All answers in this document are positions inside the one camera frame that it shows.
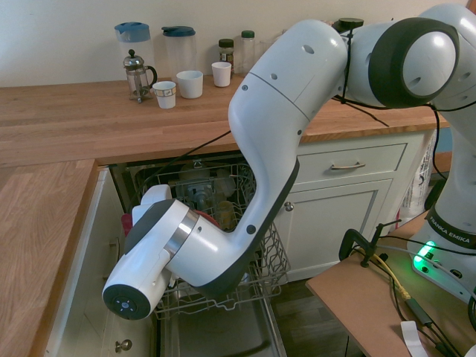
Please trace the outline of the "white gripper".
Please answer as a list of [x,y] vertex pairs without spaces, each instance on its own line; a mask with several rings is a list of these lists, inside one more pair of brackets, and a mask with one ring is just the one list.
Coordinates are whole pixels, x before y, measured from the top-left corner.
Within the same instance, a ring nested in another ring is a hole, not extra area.
[[141,205],[152,205],[172,198],[170,186],[168,184],[158,184],[149,188],[142,196]]

